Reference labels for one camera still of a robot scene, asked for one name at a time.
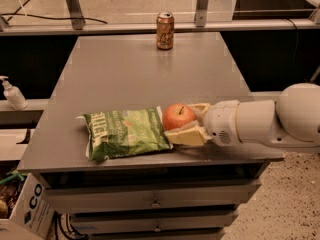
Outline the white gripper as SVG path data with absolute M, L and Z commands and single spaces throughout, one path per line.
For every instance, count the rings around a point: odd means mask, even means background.
M 177 128 L 166 131 L 165 136 L 176 145 L 202 146 L 211 139 L 218 146 L 238 145 L 236 117 L 239 104 L 238 100 L 221 101 L 212 106 L 210 103 L 188 104 L 205 128 L 199 125 Z

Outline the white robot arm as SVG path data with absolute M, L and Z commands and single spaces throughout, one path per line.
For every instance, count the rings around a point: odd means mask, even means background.
M 208 141 L 221 147 L 249 143 L 287 152 L 320 150 L 320 86 L 299 83 L 287 87 L 275 100 L 238 100 L 183 105 L 195 118 L 166 129 L 169 142 L 199 146 Z

